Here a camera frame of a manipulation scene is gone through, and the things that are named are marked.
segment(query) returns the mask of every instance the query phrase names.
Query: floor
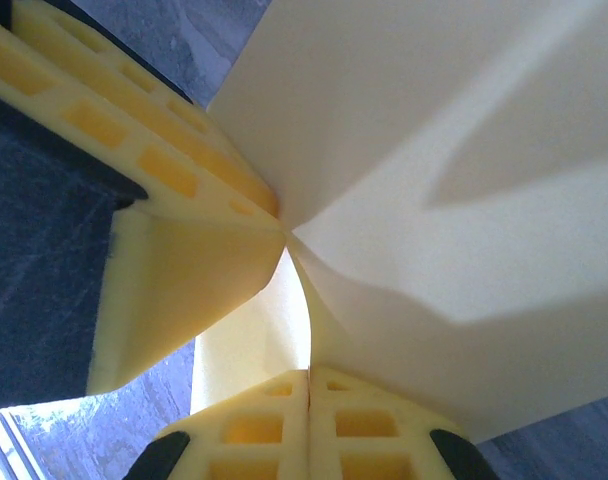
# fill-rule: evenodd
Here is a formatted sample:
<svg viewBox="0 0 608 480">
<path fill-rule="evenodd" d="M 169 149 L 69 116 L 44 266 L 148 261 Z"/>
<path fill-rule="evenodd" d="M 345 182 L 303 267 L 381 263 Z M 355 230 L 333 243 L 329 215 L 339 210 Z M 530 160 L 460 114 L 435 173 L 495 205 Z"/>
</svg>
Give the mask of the floor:
<svg viewBox="0 0 608 480">
<path fill-rule="evenodd" d="M 76 0 L 202 105 L 269 0 Z M 11 412 L 47 478 L 118 479 L 189 413 L 193 344 L 113 394 Z M 503 479 L 608 479 L 608 399 L 480 445 Z"/>
</svg>

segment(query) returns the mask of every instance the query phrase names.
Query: white paper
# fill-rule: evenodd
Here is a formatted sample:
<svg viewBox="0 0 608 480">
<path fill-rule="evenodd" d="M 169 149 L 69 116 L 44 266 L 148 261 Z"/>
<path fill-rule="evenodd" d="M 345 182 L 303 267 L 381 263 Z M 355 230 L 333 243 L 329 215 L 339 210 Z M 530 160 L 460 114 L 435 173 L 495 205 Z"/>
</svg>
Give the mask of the white paper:
<svg viewBox="0 0 608 480">
<path fill-rule="evenodd" d="M 274 0 L 210 113 L 301 242 L 314 363 L 475 440 L 608 395 L 608 1 Z"/>
</svg>

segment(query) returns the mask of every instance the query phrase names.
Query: yellow foam insert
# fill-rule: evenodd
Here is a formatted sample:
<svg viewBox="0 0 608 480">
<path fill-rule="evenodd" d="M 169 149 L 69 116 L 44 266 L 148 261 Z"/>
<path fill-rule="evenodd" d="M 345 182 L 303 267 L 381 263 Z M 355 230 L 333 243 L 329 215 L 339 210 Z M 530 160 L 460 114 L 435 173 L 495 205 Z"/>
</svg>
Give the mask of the yellow foam insert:
<svg viewBox="0 0 608 480">
<path fill-rule="evenodd" d="M 25 0 L 13 3 L 13 33 L 196 165 L 277 214 L 273 192 L 231 151 L 221 131 L 203 120 L 206 115 L 98 32 L 44 2 Z M 162 102 L 153 94 L 158 89 L 165 97 Z"/>
<path fill-rule="evenodd" d="M 112 48 L 87 34 L 76 33 L 94 51 Z M 268 283 L 285 243 L 277 219 L 2 27 L 0 98 L 149 195 L 113 219 L 90 393 L 133 379 Z"/>
<path fill-rule="evenodd" d="M 293 370 L 170 425 L 191 442 L 169 480 L 305 480 L 308 372 Z"/>
<path fill-rule="evenodd" d="M 277 230 L 116 212 L 88 392 L 125 384 L 252 298 L 284 245 Z"/>
<path fill-rule="evenodd" d="M 430 432 L 462 435 L 457 425 L 327 367 L 313 367 L 310 379 L 310 478 L 452 480 Z"/>
<path fill-rule="evenodd" d="M 430 432 L 457 425 L 327 368 L 282 374 L 166 427 L 191 442 L 170 480 L 452 480 Z"/>
</svg>

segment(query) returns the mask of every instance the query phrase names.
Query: rectangular hole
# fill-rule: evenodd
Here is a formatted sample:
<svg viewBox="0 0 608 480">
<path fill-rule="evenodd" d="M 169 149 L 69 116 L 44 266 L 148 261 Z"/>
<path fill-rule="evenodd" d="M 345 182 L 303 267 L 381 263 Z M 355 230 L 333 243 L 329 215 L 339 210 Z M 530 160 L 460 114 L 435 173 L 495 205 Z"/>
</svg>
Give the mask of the rectangular hole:
<svg viewBox="0 0 608 480">
<path fill-rule="evenodd" d="M 251 207 L 242 202 L 238 202 L 237 200 L 231 200 L 228 202 L 228 206 L 231 207 L 231 210 L 233 210 L 235 213 L 239 213 L 240 215 L 245 215 L 247 217 L 250 217 L 253 215 L 253 213 L 255 213 Z"/>
<path fill-rule="evenodd" d="M 266 390 L 266 394 L 270 397 L 290 397 L 292 393 L 293 385 L 290 383 L 274 385 Z"/>
<path fill-rule="evenodd" d="M 340 410 L 335 414 L 338 437 L 397 437 L 395 419 L 383 410 Z"/>
<path fill-rule="evenodd" d="M 57 82 L 29 59 L 0 42 L 0 80 L 25 95 L 36 95 Z"/>
<path fill-rule="evenodd" d="M 169 154 L 157 147 L 148 147 L 137 160 L 137 165 L 149 175 L 185 197 L 197 192 L 197 178 Z"/>
<path fill-rule="evenodd" d="M 206 123 L 200 118 L 198 112 L 194 111 L 192 107 L 184 103 L 183 100 L 180 100 L 179 98 L 171 98 L 167 106 L 171 112 L 191 125 L 197 131 L 201 133 L 206 133 L 208 131 Z"/>
<path fill-rule="evenodd" d="M 413 480 L 410 459 L 401 454 L 351 453 L 340 457 L 342 480 Z"/>
<path fill-rule="evenodd" d="M 117 147 L 128 131 L 87 100 L 83 100 L 62 114 L 71 125 L 77 127 L 98 142 L 110 148 Z"/>
<path fill-rule="evenodd" d="M 105 52 L 111 48 L 111 43 L 99 33 L 70 17 L 58 15 L 53 20 L 71 36 L 96 53 Z"/>
<path fill-rule="evenodd" d="M 90 47 L 100 49 L 100 45 L 94 44 L 95 41 L 98 41 L 102 44 L 102 49 L 105 47 L 108 49 L 108 41 L 99 36 L 97 32 L 84 29 L 83 26 L 68 17 L 57 16 L 55 18 L 61 26 L 66 28 L 65 31 L 75 34 L 79 40 L 90 44 Z M 26 26 L 18 29 L 17 35 L 50 61 L 124 110 L 144 127 L 189 156 L 195 164 L 207 169 L 243 195 L 249 196 L 248 188 L 251 188 L 253 195 L 264 195 L 263 187 L 255 185 L 249 187 L 248 182 L 251 178 L 249 174 L 242 172 L 233 160 L 217 151 L 207 141 L 193 135 L 190 126 L 177 116 L 179 112 L 180 115 L 186 114 L 188 119 L 192 113 L 196 112 L 187 113 L 187 108 L 182 108 L 182 104 L 178 100 L 171 103 L 171 108 L 175 112 L 173 114 L 169 108 L 152 102 L 142 90 L 134 87 L 133 82 L 108 68 L 90 52 L 80 52 L 79 48 L 76 48 L 76 44 L 66 42 L 61 38 L 63 35 L 61 30 L 58 29 L 57 32 L 54 29 L 49 30 L 46 28 L 47 26 L 41 25 L 39 22 L 32 22 L 30 18 L 24 18 L 23 21 Z"/>
<path fill-rule="evenodd" d="M 280 443 L 284 418 L 278 414 L 249 413 L 237 415 L 227 425 L 224 443 Z"/>
<path fill-rule="evenodd" d="M 341 383 L 337 383 L 332 380 L 330 382 L 326 382 L 326 388 L 334 392 L 346 392 L 350 390 L 348 387 L 342 385 Z"/>
<path fill-rule="evenodd" d="M 143 69 L 140 69 L 140 67 L 137 67 L 131 63 L 125 63 L 122 65 L 120 72 L 122 72 L 126 78 L 140 87 L 146 93 L 151 93 L 157 86 L 156 80 L 153 79 L 148 72 L 144 72 Z"/>
<path fill-rule="evenodd" d="M 218 459 L 211 462 L 209 480 L 277 480 L 277 460 Z"/>
</svg>

